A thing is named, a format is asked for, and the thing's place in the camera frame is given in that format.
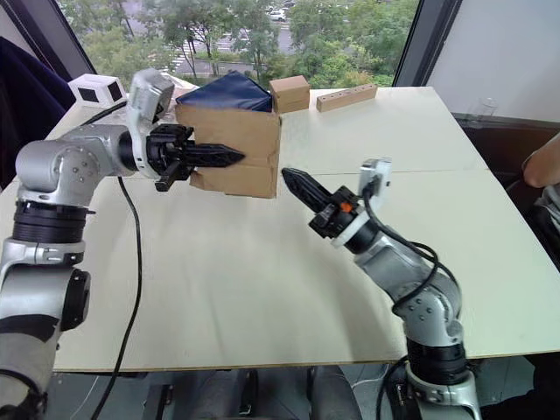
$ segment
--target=wooden block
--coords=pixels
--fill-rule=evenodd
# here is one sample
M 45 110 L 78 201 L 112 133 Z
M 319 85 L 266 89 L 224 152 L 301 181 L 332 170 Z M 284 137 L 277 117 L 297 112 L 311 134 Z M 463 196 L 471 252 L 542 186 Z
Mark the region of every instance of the wooden block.
M 317 98 L 318 112 L 326 112 L 331 109 L 345 107 L 356 102 L 365 101 L 366 99 L 375 98 L 377 93 L 377 85 L 370 83 L 368 85 L 361 85 L 352 87 L 351 89 L 341 90 L 333 94 L 324 94 Z

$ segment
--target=white device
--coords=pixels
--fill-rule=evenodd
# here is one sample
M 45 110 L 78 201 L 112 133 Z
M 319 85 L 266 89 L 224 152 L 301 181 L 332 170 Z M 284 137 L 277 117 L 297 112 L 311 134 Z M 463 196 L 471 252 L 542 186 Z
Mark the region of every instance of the white device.
M 87 107 L 108 109 L 126 101 L 126 93 L 118 77 L 83 74 L 68 83 L 77 102 Z

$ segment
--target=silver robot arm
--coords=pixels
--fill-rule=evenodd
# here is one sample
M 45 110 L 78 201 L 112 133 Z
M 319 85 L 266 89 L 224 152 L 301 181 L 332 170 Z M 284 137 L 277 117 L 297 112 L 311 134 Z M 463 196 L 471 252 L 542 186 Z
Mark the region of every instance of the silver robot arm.
M 195 144 L 192 128 L 156 125 L 172 90 L 159 72 L 142 70 L 132 81 L 129 127 L 82 126 L 17 155 L 14 228 L 0 260 L 0 418 L 35 417 L 45 407 L 60 335 L 86 318 L 90 276 L 74 265 L 84 256 L 83 228 L 101 180 L 140 171 L 164 192 L 195 166 L 244 157 L 221 144 Z
M 390 167 L 388 159 L 368 160 L 361 167 L 359 190 L 372 186 L 364 200 L 373 212 L 389 186 Z M 334 247 L 355 254 L 356 265 L 395 303 L 409 359 L 402 398 L 411 396 L 424 420 L 481 420 L 474 376 L 466 366 L 458 285 L 440 271 L 424 283 L 432 267 L 397 232 L 382 227 L 375 215 L 372 219 L 359 204 L 361 197 L 346 187 L 330 193 L 305 172 L 284 168 L 282 174 L 290 191 L 316 213 L 309 226 L 332 238 Z

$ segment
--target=small cardboard box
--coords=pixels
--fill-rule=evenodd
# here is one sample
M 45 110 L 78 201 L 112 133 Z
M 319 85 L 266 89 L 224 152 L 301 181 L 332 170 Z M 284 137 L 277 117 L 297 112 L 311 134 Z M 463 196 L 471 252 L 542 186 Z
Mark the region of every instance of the small cardboard box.
M 278 114 L 309 108 L 309 83 L 304 76 L 271 80 L 270 91 Z

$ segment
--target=black cable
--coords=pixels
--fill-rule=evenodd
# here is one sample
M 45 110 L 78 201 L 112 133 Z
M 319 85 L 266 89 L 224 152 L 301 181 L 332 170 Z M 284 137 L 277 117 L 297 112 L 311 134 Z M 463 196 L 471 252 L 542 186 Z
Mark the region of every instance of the black cable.
M 122 344 L 121 350 L 119 351 L 119 355 L 116 358 L 115 368 L 113 369 L 113 374 L 111 375 L 111 379 L 109 380 L 105 391 L 103 391 L 103 395 L 101 400 L 97 404 L 95 408 L 94 414 L 91 416 L 92 420 L 95 420 L 103 410 L 103 406 L 109 398 L 109 394 L 115 385 L 115 381 L 117 376 L 119 375 L 119 370 L 121 369 L 121 363 L 123 362 L 124 352 L 126 350 L 126 345 L 129 341 L 130 331 L 132 330 L 132 326 L 134 325 L 134 321 L 136 320 L 138 314 L 138 307 L 140 306 L 140 298 L 142 297 L 142 238 L 140 235 L 140 218 L 138 217 L 137 209 L 134 207 L 134 203 L 129 196 L 129 192 L 124 187 L 124 181 L 122 177 L 118 177 L 119 186 L 121 187 L 122 195 L 126 199 L 127 203 L 129 204 L 130 211 L 134 216 L 134 223 L 136 225 L 136 257 L 137 257 L 137 264 L 138 264 L 138 286 L 136 289 L 136 302 L 134 303 L 134 308 L 132 309 L 132 314 L 130 315 L 130 321 L 128 326 L 126 327 L 126 331 L 124 333 L 124 337 L 122 337 Z
M 126 101 L 122 101 L 120 103 L 117 103 L 116 105 L 113 105 L 111 108 L 107 108 L 104 109 L 102 112 L 100 112 L 99 114 L 95 114 L 94 116 L 92 116 L 90 119 L 88 119 L 86 122 L 84 122 L 82 125 L 88 125 L 88 124 L 93 124 L 96 121 L 101 120 L 102 118 L 104 118 L 105 116 L 108 116 L 109 114 L 113 114 L 115 111 L 117 111 L 118 109 L 124 107 L 126 105 Z
M 375 420 L 382 420 L 382 403 L 383 403 L 383 394 L 386 392 L 386 388 L 389 385 L 389 379 L 393 376 L 393 373 L 401 366 L 404 366 L 404 363 L 409 359 L 409 356 L 403 356 L 399 359 L 393 366 L 391 366 L 385 376 L 383 376 L 383 380 L 381 381 L 381 387 L 379 388 L 379 393 L 377 394 L 377 402 L 375 404 Z
M 375 223 L 375 225 L 379 228 L 379 230 L 381 230 L 386 236 L 388 236 L 389 238 L 401 243 L 402 245 L 404 245 L 405 247 L 407 247 L 408 249 L 413 251 L 415 254 L 417 254 L 417 255 L 421 256 L 422 258 L 424 258 L 424 259 L 430 261 L 431 263 L 433 263 L 433 266 L 432 266 L 431 271 L 428 274 L 428 276 L 413 291 L 411 291 L 410 293 L 407 293 L 403 297 L 399 298 L 393 304 L 393 306 L 391 308 L 391 311 L 393 313 L 396 313 L 396 309 L 400 305 L 402 305 L 405 302 L 407 302 L 408 300 L 418 296 L 422 292 L 422 290 L 431 282 L 431 280 L 434 278 L 434 276 L 436 275 L 436 273 L 438 272 L 439 269 L 441 269 L 445 274 L 447 274 L 447 276 L 449 276 L 450 280 L 452 282 L 454 282 L 459 287 L 459 284 L 457 283 L 457 280 L 455 279 L 455 276 L 451 273 L 451 271 L 449 269 L 447 269 L 447 267 L 445 267 L 439 261 L 438 254 L 436 253 L 436 251 L 434 251 L 428 245 L 425 245 L 423 243 L 411 242 L 411 241 L 408 241 L 408 240 L 404 239 L 397 232 L 395 232 L 395 231 L 391 230 L 389 227 L 385 226 L 379 220 L 379 218 L 375 215 L 374 211 L 371 208 L 371 205 L 369 204 L 369 201 L 371 200 L 372 191 L 375 189 L 375 183 L 376 182 L 379 182 L 379 180 L 377 178 L 374 178 L 369 184 L 367 184 L 363 188 L 363 191 L 361 192 L 361 196 L 364 199 L 364 206 L 366 208 L 366 212 L 367 212 L 367 215 L 369 216 L 369 218 L 372 220 L 373 223 Z

